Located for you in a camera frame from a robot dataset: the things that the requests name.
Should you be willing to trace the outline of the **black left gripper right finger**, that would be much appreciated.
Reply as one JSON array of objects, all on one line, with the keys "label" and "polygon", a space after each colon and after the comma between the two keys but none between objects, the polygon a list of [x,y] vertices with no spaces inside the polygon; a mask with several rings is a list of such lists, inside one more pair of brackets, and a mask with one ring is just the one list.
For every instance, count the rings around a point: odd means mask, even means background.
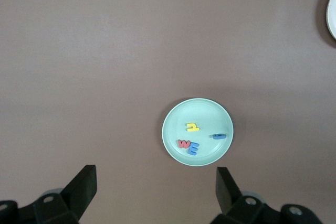
[{"label": "black left gripper right finger", "polygon": [[322,224],[307,207],[285,204],[276,211],[255,196],[243,195],[226,167],[216,170],[216,197],[222,213],[211,223]]}]

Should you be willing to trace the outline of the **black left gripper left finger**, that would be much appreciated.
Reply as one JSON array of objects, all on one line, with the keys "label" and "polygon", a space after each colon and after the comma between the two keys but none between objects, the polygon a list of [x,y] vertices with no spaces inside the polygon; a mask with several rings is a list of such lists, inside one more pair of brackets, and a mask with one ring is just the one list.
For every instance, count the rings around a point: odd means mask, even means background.
[{"label": "black left gripper left finger", "polygon": [[65,188],[49,190],[27,206],[2,200],[1,223],[79,223],[96,192],[96,166],[86,165]]}]

